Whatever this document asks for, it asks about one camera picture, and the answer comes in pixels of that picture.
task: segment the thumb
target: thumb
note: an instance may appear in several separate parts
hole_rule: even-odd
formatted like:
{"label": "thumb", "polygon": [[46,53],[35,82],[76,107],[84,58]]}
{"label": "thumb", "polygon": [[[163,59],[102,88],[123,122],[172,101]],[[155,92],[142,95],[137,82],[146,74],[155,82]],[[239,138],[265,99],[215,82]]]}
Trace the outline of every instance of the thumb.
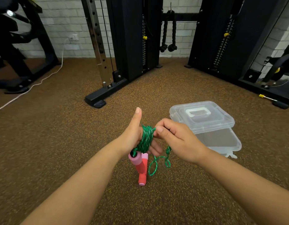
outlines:
{"label": "thumb", "polygon": [[167,128],[157,126],[156,131],[158,135],[169,144],[169,146],[172,147],[175,144],[177,137],[175,137]]}
{"label": "thumb", "polygon": [[139,107],[137,107],[129,126],[138,128],[141,118],[142,118],[142,110]]}

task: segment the electrical outlet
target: electrical outlet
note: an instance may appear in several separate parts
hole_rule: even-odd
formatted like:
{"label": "electrical outlet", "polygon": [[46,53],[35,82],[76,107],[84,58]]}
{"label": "electrical outlet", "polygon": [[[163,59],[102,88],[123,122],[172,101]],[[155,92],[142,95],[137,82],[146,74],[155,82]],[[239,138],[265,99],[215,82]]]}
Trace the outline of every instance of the electrical outlet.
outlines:
{"label": "electrical outlet", "polygon": [[72,40],[72,41],[78,41],[79,40],[78,34],[71,34],[69,39]]}

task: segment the open plastic case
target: open plastic case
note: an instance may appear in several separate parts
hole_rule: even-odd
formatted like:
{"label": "open plastic case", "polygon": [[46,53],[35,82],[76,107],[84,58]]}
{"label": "open plastic case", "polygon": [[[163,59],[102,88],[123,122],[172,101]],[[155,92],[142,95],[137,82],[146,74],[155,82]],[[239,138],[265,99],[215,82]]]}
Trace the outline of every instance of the open plastic case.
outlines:
{"label": "open plastic case", "polygon": [[241,142],[231,129],[235,121],[227,112],[211,101],[172,106],[170,118],[186,124],[208,148],[237,158],[234,151],[241,149]]}

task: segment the person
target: person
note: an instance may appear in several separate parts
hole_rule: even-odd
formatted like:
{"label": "person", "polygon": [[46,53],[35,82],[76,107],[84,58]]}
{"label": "person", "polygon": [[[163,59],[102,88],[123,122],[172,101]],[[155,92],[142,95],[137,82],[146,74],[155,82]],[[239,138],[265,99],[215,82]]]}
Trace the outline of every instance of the person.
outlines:
{"label": "person", "polygon": [[[89,224],[115,165],[142,138],[141,117],[138,107],[126,130],[98,151],[22,224]],[[184,124],[162,119],[156,124],[154,137],[164,139],[179,158],[197,164],[212,175],[256,223],[289,224],[286,189],[205,147]],[[162,148],[153,140],[148,153],[159,156]]]}

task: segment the fingernail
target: fingernail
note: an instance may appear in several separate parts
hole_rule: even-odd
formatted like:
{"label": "fingernail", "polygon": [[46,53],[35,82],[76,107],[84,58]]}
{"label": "fingernail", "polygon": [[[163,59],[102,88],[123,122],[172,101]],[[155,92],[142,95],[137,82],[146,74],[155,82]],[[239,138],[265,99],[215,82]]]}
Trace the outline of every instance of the fingernail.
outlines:
{"label": "fingernail", "polygon": [[139,112],[140,112],[140,108],[137,107],[136,110],[135,110],[135,113],[138,114]]}
{"label": "fingernail", "polygon": [[158,133],[161,133],[161,132],[163,131],[163,128],[162,128],[161,126],[157,126],[157,127],[156,127],[156,131],[157,131]]}

